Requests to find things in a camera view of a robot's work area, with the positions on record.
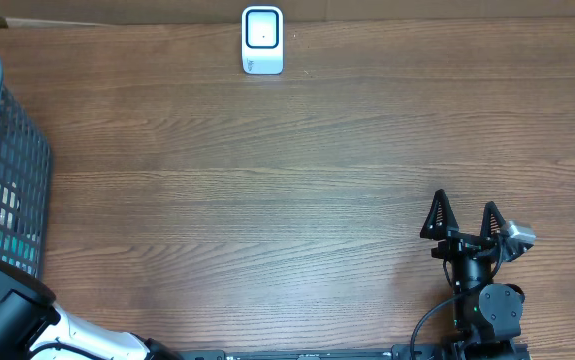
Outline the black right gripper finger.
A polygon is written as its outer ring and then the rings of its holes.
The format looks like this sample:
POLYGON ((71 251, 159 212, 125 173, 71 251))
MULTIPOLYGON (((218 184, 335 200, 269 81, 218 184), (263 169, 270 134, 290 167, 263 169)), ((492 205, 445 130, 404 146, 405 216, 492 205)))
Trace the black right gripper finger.
POLYGON ((421 228, 420 237, 425 239, 446 239, 459 231, 459 225, 443 189, 435 192, 430 211, 421 228))
POLYGON ((487 202, 483 211, 483 218, 480 228, 480 236, 491 238, 501 232, 506 220, 501 215, 498 207, 493 201, 487 202))

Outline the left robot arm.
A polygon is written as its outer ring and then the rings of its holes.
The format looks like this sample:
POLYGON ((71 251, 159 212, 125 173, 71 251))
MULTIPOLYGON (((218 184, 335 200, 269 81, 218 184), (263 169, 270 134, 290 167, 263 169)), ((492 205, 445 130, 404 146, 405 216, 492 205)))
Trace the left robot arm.
POLYGON ((41 281, 0 259, 0 359, 179 359, 153 339, 69 314, 41 281))

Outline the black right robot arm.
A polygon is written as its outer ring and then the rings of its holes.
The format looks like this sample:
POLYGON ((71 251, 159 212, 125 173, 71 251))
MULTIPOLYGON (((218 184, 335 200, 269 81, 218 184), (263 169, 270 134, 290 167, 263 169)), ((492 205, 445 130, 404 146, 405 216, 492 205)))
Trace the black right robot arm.
POLYGON ((496 204, 485 204, 480 233, 459 229, 446 192, 435 192, 420 236, 437 242, 431 256, 442 261, 452 296, 431 308, 416 324, 410 357, 418 354, 416 340, 433 315, 451 306, 456 334, 446 337, 433 351, 441 359, 528 359, 525 345, 514 339, 521 334, 520 320, 525 295, 515 284, 502 284, 495 277, 535 245, 529 225, 503 218, 496 204))

